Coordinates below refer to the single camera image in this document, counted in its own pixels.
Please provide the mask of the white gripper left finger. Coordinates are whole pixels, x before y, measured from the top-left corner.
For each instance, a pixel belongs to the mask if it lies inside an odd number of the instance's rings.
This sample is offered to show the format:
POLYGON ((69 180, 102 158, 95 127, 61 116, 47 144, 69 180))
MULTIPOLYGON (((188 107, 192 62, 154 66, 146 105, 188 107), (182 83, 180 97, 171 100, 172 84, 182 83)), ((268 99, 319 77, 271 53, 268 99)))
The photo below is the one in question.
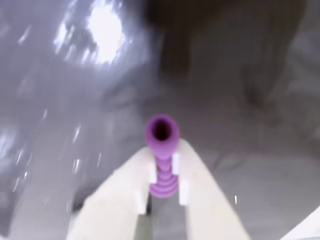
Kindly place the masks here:
POLYGON ((155 158, 143 147, 85 198, 67 239, 151 240, 152 219, 146 213, 150 184, 155 181, 155 158))

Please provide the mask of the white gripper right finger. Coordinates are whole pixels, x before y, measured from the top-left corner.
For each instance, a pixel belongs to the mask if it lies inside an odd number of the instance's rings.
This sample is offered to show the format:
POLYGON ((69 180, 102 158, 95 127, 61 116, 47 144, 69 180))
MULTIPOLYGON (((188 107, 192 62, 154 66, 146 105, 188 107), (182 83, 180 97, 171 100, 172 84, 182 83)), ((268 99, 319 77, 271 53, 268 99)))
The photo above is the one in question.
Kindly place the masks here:
POLYGON ((173 166, 179 178, 179 204, 185 207, 187 239, 250 239, 214 176, 191 144, 184 139, 179 140, 173 166))

